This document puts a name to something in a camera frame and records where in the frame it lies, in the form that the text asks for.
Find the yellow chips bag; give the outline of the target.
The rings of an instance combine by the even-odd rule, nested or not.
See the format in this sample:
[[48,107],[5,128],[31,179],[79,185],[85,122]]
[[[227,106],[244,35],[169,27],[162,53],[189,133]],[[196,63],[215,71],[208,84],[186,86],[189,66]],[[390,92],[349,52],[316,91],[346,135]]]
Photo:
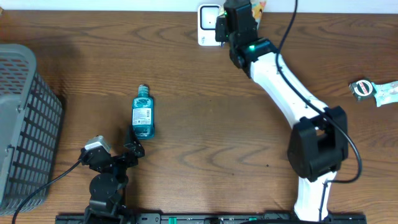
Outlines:
[[252,16],[257,23],[257,29],[261,23],[262,14],[264,12],[267,0],[250,0],[252,6]]

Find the dark green round-logo packet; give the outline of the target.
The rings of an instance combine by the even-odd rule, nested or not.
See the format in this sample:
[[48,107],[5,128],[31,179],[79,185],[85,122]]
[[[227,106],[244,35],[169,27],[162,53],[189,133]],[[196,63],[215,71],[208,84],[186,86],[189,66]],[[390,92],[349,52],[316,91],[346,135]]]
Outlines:
[[351,90],[356,101],[363,101],[372,98],[376,93],[376,89],[373,82],[368,78],[363,78],[358,81],[349,84],[349,89]]

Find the teal mouthwash bottle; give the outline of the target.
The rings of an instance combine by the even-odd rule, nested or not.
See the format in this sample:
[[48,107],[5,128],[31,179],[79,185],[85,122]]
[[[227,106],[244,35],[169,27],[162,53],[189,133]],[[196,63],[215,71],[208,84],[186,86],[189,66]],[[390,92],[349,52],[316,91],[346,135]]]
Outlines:
[[138,94],[132,101],[132,127],[138,139],[151,139],[155,135],[154,100],[147,85],[138,87]]

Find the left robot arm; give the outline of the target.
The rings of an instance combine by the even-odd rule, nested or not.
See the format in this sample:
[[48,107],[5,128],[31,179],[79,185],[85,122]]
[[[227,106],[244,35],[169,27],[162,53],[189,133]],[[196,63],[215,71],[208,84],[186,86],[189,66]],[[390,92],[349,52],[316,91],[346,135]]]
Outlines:
[[136,218],[125,206],[128,168],[138,165],[138,159],[145,156],[133,127],[128,127],[124,147],[126,152],[112,156],[110,145],[103,136],[96,136],[81,149],[79,160],[82,165],[96,171],[90,182],[90,201],[85,209],[83,223],[135,223]]

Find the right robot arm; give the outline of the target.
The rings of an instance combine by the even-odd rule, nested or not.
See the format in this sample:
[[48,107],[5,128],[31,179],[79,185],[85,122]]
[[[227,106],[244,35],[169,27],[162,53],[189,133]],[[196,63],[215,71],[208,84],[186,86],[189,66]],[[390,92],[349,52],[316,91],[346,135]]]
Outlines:
[[229,56],[278,106],[292,132],[288,160],[298,175],[294,213],[299,220],[330,219],[328,195],[348,157],[347,117],[313,96],[286,66],[279,49],[258,36],[251,1],[226,1],[216,20],[216,41],[229,43]]

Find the mint green wipes packet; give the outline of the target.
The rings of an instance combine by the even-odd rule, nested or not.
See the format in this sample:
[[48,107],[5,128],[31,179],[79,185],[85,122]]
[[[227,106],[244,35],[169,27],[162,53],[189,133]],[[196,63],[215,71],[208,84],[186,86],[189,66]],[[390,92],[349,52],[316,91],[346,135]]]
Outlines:
[[389,103],[397,103],[397,86],[397,81],[380,85],[373,83],[373,87],[376,90],[376,94],[374,95],[376,100],[376,106],[381,107],[382,105],[386,105]]

